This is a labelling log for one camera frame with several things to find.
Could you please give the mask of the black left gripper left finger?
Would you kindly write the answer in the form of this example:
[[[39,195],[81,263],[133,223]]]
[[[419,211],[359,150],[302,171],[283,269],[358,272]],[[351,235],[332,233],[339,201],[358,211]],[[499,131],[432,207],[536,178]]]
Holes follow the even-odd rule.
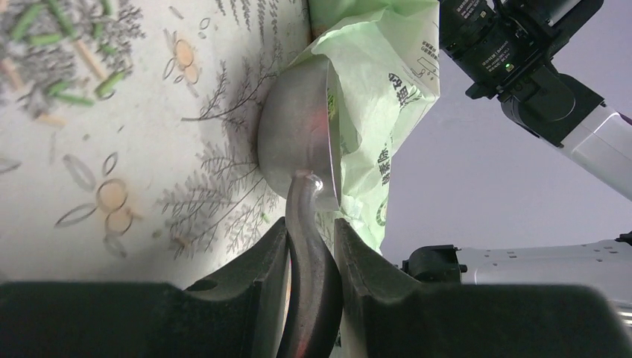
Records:
[[[282,335],[288,231],[278,219],[251,248],[187,289],[165,289],[149,357],[275,357]]]

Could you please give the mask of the metal litter scoop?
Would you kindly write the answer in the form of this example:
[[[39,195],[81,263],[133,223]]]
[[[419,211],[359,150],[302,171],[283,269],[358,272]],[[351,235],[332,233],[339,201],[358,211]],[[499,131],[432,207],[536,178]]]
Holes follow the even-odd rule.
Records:
[[[316,216],[341,205],[339,129],[329,118],[330,60],[291,65],[271,87],[259,120],[259,168],[285,199],[291,295],[279,357],[327,357],[342,314],[341,277]]]

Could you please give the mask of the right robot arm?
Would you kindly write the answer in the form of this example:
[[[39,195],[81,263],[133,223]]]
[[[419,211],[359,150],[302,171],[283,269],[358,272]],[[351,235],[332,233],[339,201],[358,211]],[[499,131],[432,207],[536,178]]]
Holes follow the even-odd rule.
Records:
[[[439,43],[472,80],[469,98],[498,99],[512,122],[629,198],[631,120],[552,62],[601,7],[601,1],[442,1]],[[591,286],[631,325],[629,233],[557,247],[426,246],[403,265],[425,282]]]

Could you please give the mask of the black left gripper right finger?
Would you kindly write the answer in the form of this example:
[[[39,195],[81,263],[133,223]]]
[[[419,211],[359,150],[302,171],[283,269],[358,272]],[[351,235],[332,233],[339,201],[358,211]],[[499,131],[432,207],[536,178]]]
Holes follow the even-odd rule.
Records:
[[[434,312],[442,286],[397,269],[344,219],[335,220],[334,252],[343,283],[347,357],[444,357]]]

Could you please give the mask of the green cat litter bag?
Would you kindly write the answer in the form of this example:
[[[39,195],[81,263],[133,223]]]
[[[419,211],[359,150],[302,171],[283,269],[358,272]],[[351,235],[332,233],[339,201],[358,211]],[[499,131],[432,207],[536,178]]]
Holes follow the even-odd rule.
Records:
[[[372,251],[385,238],[392,158],[440,96],[437,1],[311,1],[315,40],[299,60],[326,57],[338,123],[341,206]]]

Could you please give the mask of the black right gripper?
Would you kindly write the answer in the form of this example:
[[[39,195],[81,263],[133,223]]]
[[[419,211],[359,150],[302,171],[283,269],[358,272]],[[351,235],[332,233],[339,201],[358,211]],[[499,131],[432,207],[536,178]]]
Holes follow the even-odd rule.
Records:
[[[440,49],[474,82],[471,99],[492,98],[528,62],[529,45],[517,27],[486,1],[440,2]]]

